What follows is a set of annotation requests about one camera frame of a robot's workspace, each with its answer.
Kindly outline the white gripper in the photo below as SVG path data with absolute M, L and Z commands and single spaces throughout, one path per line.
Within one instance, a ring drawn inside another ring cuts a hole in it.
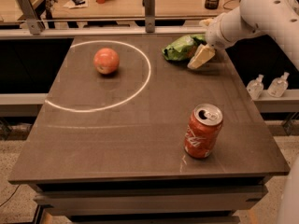
M 215 49 L 227 49 L 233 46 L 236 43 L 236 22 L 237 18 L 231 14 L 220 14 L 215 19 L 199 21 L 201 27 L 207 27 L 205 38 L 208 45 L 200 45 L 197 48 L 187 67 L 195 70 L 214 57 Z

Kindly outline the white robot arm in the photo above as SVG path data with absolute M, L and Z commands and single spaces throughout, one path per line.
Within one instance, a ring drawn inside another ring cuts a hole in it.
M 269 35 L 299 69 L 299 16 L 295 0 L 241 0 L 239 7 L 221 13 L 205 32 L 200 45 L 188 63 L 192 70 L 207 63 L 216 50 L 227 49 L 237 41 Z

